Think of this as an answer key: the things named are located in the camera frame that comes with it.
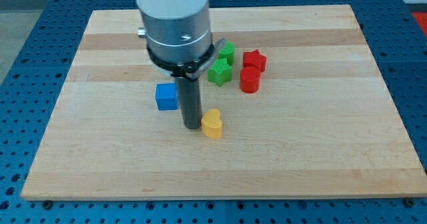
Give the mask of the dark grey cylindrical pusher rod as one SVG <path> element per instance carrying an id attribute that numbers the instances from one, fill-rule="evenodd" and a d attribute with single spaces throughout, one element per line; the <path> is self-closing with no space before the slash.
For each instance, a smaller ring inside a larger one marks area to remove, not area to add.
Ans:
<path id="1" fill-rule="evenodd" d="M 184 126 L 199 129 L 202 117 L 199 81 L 176 77 L 175 84 Z"/>

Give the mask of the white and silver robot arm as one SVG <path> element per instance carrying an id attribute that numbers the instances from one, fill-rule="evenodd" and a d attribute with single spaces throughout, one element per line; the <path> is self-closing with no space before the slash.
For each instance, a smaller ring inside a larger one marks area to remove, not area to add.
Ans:
<path id="1" fill-rule="evenodd" d="M 209 0 L 135 0 L 147 45 L 155 66 L 174 78 L 183 124 L 201 126 L 199 76 L 211 64 L 214 45 Z"/>

